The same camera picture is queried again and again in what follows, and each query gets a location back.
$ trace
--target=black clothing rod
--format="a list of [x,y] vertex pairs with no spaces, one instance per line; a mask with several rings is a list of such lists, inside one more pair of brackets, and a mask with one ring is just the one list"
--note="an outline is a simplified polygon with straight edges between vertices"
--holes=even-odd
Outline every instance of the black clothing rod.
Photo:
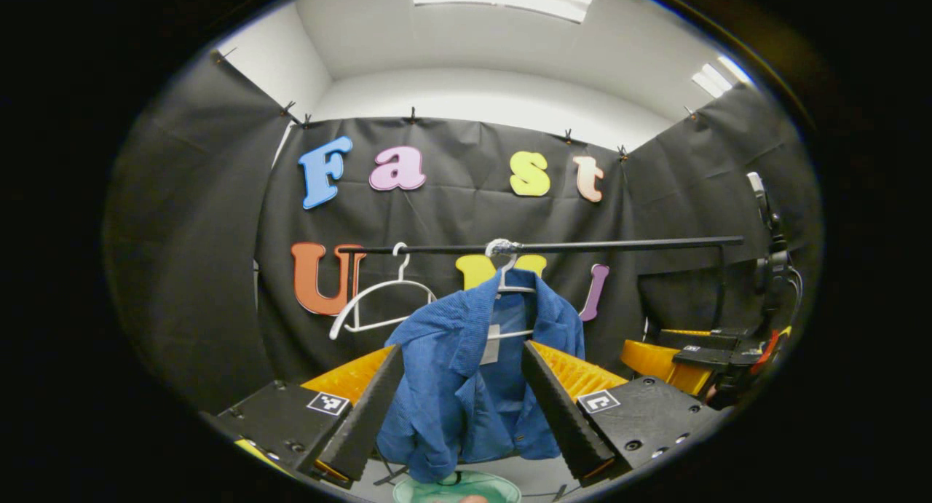
[[[558,252],[606,252],[612,250],[670,250],[670,248],[728,247],[742,245],[743,235],[729,237],[693,237],[686,239],[649,239],[646,241],[605,241],[601,243],[540,243],[523,245],[516,243],[512,250],[517,254],[540,254]],[[341,247],[343,254],[391,254],[394,247]],[[459,245],[459,247],[400,247],[398,253],[432,253],[432,254],[484,254],[486,245]]]

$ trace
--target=blue jacket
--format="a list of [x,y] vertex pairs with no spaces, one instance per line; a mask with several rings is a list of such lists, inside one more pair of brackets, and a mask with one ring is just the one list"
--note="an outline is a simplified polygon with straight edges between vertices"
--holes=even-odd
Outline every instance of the blue jacket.
[[583,322],[533,272],[512,269],[505,277],[506,285],[537,293],[506,293],[496,300],[499,270],[476,288],[419,308],[385,343],[400,344],[405,376],[376,444],[385,459],[407,464],[420,483],[449,476],[460,460],[489,461],[516,451],[524,459],[560,454],[521,374],[528,336],[487,341],[486,354],[497,360],[481,367],[480,361],[492,324],[500,326],[500,333],[533,328],[534,341],[585,358]]

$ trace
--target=white label tag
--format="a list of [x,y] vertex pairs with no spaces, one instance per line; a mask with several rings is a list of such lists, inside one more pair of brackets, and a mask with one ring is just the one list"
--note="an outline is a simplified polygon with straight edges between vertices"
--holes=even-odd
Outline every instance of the white label tag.
[[[502,327],[499,325],[491,325],[489,327],[489,335],[499,335],[502,332]],[[479,361],[479,365],[486,365],[489,363],[495,363],[499,360],[499,340],[490,339],[486,341],[486,351],[482,354],[482,360]]]

